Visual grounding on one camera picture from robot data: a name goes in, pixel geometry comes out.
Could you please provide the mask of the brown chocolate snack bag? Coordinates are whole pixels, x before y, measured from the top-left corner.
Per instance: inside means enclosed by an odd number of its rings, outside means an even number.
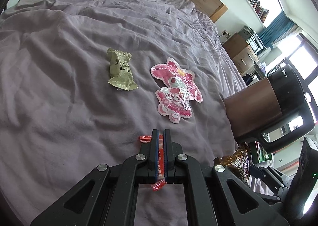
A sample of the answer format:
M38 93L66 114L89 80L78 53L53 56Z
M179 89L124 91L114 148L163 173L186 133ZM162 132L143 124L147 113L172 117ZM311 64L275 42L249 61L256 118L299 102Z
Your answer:
M248 183L250 178L251 149L243 142L232 155L217 157L214 165L222 165L231 171L238 179Z

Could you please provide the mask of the small red candy bar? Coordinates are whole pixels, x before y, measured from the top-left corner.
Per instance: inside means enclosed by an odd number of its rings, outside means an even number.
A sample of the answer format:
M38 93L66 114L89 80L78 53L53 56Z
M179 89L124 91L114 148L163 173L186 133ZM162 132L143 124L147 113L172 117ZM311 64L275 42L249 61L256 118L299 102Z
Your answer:
M141 135L140 154L145 156L145 161L138 169L137 176L141 183L149 184L154 192L162 189L167 183L164 173L164 138L158 130L153 130L151 135Z

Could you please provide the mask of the pink cartoon character pouch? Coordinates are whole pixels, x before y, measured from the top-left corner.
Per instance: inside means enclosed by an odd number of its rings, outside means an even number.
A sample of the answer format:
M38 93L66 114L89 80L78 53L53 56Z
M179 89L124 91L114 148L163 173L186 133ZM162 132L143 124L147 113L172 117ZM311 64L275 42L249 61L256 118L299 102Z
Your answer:
M159 101L158 113L168 116L174 124L179 123L180 118L191 118L190 101L203 101L202 93L194 82L195 74L191 70L181 68L170 57L165 63L153 66L150 73L164 83L164 87L155 92Z

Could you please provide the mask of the olive green candy wrapper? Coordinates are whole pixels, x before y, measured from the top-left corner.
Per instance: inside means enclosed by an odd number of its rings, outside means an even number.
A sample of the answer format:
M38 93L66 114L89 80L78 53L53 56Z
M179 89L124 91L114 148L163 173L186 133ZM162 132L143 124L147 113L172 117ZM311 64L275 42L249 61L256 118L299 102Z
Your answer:
M110 79L108 83L118 90L132 91L138 89L139 86L134 82L129 66L132 55L112 48L107 50L107 54L110 58Z

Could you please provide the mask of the green shallow box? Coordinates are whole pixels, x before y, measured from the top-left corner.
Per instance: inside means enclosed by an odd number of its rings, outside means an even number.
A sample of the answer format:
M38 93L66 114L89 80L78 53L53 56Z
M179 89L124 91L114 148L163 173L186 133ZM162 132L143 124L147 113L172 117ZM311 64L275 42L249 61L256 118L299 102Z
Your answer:
M273 156L265 151L261 144L257 141L248 144L251 148L251 156L253 164L272 161Z

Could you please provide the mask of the black copper electric kettle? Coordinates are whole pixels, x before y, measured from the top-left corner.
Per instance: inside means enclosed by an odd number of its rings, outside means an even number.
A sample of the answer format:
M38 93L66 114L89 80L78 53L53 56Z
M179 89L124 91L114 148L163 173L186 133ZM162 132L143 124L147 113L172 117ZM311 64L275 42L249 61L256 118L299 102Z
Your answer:
M277 152L315 126L301 81L290 65L224 100L226 115L238 144L257 141L267 153ZM265 136L301 117L303 124L277 140Z

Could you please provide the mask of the purple bed cover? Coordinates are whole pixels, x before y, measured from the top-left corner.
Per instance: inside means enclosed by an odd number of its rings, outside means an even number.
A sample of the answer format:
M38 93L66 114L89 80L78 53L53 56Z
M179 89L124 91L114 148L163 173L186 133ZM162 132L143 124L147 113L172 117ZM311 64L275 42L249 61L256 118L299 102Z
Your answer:
M30 225L154 129L212 165L237 149L224 99L244 88L189 0L19 0L1 14L1 205Z

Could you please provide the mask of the wooden drawer cabinet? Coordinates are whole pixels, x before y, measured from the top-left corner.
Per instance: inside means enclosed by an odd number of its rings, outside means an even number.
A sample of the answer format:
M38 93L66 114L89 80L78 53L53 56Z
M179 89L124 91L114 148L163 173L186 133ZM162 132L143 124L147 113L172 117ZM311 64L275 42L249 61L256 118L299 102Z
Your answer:
M259 61L251 46L238 33L231 36L223 48L242 75Z

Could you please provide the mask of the grey printer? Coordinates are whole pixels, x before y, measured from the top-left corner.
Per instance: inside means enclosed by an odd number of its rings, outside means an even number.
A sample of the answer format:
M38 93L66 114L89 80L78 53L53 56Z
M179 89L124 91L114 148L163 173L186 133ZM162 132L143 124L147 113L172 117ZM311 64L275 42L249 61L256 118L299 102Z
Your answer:
M250 45L256 55L259 55L265 49L261 39L252 28L244 26L239 35Z

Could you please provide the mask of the teal curtain right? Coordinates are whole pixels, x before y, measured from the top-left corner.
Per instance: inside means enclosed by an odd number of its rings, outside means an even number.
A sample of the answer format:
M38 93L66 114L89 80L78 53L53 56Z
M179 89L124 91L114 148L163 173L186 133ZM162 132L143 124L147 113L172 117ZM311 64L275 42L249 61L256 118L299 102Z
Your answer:
M273 49L274 44L295 33L298 28L298 25L290 20L285 15L284 11L281 11L270 25L263 29L258 36L266 48Z

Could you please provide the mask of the wall power socket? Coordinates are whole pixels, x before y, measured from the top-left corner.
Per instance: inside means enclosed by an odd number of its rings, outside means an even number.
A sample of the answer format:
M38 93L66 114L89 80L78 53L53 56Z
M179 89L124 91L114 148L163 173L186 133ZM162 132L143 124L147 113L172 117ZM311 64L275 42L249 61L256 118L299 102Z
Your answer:
M223 30L222 34L226 37L226 38L230 38L231 35L227 32L227 30Z

